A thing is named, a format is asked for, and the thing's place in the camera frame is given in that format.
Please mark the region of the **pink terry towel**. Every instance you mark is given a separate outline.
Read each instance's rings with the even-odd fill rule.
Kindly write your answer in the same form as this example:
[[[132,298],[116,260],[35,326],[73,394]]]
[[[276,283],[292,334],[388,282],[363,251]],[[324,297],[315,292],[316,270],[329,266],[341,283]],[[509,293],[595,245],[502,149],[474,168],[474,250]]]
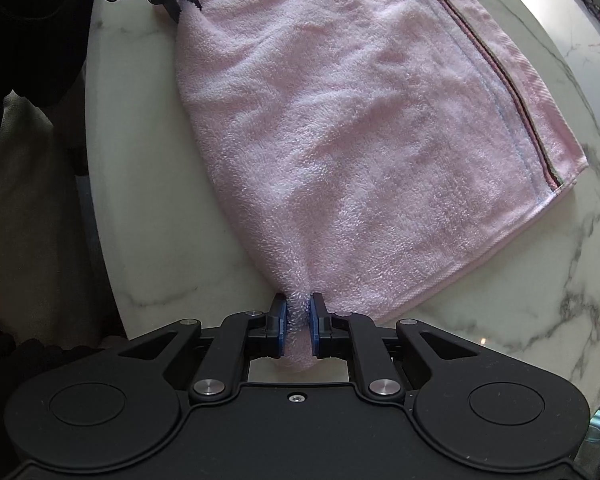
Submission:
[[[391,320],[527,229],[588,164],[478,0],[185,3],[175,70],[216,196],[288,299],[296,370],[314,362],[312,294]]]

